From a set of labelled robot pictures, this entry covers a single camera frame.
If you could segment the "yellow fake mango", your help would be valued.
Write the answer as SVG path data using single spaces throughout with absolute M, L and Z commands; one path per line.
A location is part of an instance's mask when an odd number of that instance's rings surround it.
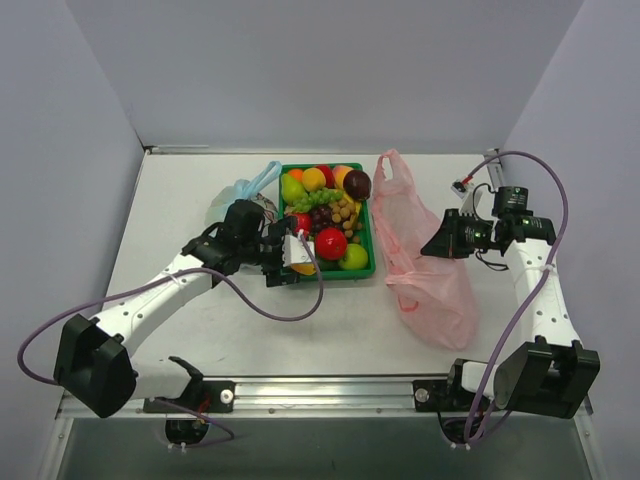
M 292 264 L 290 268 L 303 276 L 312 276 L 316 274 L 316 268 L 313 264 Z

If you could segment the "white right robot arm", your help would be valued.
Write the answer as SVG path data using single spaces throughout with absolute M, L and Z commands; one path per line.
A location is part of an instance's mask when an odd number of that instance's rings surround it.
M 517 319 L 530 326 L 528 338 L 503 361 L 459 359 L 443 385 L 446 402 L 471 413 L 497 410 L 568 419 L 587 397 L 600 371 L 596 351 L 585 348 L 570 320 L 556 262 L 552 221 L 528 207 L 524 187 L 493 191 L 490 219 L 476 207 L 480 194 L 469 180 L 453 185 L 459 209 L 448 209 L 424 256 L 466 259 L 498 252 L 512 278 Z

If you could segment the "green fake apple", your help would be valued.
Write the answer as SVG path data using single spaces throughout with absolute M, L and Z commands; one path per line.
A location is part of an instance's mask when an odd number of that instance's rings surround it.
M 347 245 L 343 257 L 338 261 L 342 270 L 362 270 L 369 262 L 367 250 L 360 244 L 350 243 Z

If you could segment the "pink plastic bag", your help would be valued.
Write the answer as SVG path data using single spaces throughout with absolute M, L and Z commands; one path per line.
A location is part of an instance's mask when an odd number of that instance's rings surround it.
M 468 348 L 480 311 L 466 266 L 462 260 L 421 254 L 441 220 L 424 206 L 409 166 L 395 150 L 378 158 L 369 207 L 386 269 L 384 282 L 400 320 L 431 346 Z

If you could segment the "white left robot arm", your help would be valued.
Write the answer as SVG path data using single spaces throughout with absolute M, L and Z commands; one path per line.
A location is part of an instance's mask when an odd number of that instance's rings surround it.
M 136 351 L 191 300 L 243 266 L 260 267 L 269 287 L 298 282 L 298 273 L 282 270 L 310 264 L 314 246 L 296 226 L 292 217 L 267 224 L 263 207 L 235 201 L 222 221 L 189 240 L 150 282 L 115 296 L 90 319 L 76 313 L 67 320 L 55 381 L 100 418 L 134 399 L 162 398 L 180 411 L 193 410 L 206 396 L 203 373 L 178 356 L 155 364 L 138 362 Z

